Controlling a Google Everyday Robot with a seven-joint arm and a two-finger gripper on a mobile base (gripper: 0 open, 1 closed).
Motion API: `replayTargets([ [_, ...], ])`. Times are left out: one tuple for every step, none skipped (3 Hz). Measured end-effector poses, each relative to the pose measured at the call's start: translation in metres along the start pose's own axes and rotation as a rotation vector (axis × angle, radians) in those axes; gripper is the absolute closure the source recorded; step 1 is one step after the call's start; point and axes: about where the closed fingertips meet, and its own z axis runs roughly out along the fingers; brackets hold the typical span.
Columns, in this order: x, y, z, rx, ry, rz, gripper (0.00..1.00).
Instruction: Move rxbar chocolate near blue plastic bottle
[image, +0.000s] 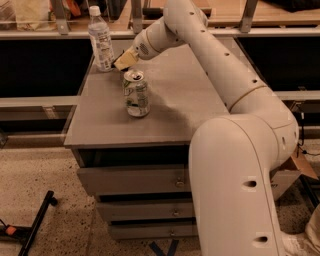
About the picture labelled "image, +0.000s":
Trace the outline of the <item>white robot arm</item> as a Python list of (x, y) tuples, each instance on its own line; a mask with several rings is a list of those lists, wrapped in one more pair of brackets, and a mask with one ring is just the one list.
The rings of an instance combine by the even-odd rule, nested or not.
[(285, 256), (270, 171), (294, 152), (299, 128), (278, 96), (207, 29), (192, 0), (167, 0), (118, 69), (189, 45), (228, 112), (204, 122), (189, 148), (202, 256)]

